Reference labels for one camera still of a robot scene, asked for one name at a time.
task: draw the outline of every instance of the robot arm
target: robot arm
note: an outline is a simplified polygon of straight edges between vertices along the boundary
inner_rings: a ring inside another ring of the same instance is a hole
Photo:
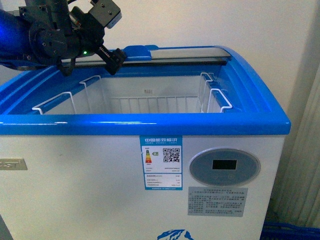
[[[75,0],[25,0],[26,6],[10,14],[0,10],[0,64],[17,70],[51,65],[70,75],[76,58],[98,54],[114,75],[126,54],[119,48],[104,47],[105,27],[121,19],[121,10],[112,0],[92,0],[93,8],[83,13],[68,4]],[[63,59],[71,59],[69,68]]]

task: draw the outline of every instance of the white chest freezer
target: white chest freezer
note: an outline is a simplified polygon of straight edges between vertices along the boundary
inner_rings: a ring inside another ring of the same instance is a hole
[[[0,88],[14,240],[258,240],[290,121],[226,47],[131,46]]]

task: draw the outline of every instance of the lcd screen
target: lcd screen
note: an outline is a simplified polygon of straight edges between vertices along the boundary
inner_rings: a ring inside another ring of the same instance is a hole
[[[237,160],[213,160],[213,170],[236,170]]]

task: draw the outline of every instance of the energy efficiency label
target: energy efficiency label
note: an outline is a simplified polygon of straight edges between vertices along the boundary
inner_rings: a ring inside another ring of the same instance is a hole
[[[146,190],[182,190],[182,136],[140,136]]]

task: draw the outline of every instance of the printed instruction sticker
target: printed instruction sticker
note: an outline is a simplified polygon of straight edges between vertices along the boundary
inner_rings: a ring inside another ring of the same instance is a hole
[[[182,136],[140,136],[146,190],[182,190]]]
[[[248,188],[189,187],[188,215],[242,217]]]

